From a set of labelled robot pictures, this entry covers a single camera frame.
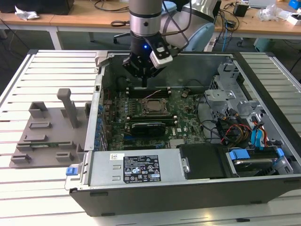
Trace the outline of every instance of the connector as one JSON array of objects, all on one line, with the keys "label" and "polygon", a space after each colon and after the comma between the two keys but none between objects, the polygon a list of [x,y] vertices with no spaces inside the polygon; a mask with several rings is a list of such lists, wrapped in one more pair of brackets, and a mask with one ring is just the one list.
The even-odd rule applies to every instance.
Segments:
[{"label": "connector", "polygon": [[224,115],[224,114],[222,114],[222,113],[216,113],[216,114],[217,114],[217,116],[218,116],[220,119],[222,119],[222,120],[226,120],[226,119],[227,119],[227,116]]},{"label": "connector", "polygon": [[256,116],[252,116],[251,119],[252,119],[252,122],[258,123]]},{"label": "connector", "polygon": [[235,117],[238,116],[237,111],[235,111],[233,108],[230,108],[230,109],[229,109],[229,114],[230,114],[231,116],[235,116]]}]

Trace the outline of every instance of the power supply label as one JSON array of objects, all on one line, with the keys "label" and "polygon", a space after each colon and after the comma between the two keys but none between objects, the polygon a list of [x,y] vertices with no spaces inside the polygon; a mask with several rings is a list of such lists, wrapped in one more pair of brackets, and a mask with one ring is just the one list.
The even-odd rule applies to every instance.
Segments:
[{"label": "power supply label", "polygon": [[127,184],[161,181],[157,155],[125,156],[123,181]]}]

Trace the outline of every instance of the metal bracket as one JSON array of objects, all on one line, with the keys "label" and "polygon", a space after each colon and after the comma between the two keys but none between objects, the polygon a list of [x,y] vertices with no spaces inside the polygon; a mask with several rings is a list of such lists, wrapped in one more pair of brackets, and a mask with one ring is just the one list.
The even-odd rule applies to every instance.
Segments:
[{"label": "metal bracket", "polygon": [[96,56],[95,56],[95,63],[96,63],[96,67],[101,67],[103,65],[105,65],[106,63],[108,63],[108,51],[107,50],[100,50],[96,52]]}]

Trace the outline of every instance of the cpu socket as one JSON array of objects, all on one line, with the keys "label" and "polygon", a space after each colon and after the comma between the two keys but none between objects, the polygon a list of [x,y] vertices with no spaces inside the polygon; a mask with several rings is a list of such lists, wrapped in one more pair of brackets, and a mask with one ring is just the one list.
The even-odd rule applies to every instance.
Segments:
[{"label": "cpu socket", "polygon": [[145,99],[141,101],[143,115],[168,115],[167,101],[162,99]]}]

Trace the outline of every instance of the motherboard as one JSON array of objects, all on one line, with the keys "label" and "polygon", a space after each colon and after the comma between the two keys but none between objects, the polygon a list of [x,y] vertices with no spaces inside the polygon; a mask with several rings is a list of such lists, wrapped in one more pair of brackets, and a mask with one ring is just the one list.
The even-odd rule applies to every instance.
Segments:
[{"label": "motherboard", "polygon": [[104,91],[108,151],[176,148],[205,142],[196,117],[198,95],[186,89]]}]

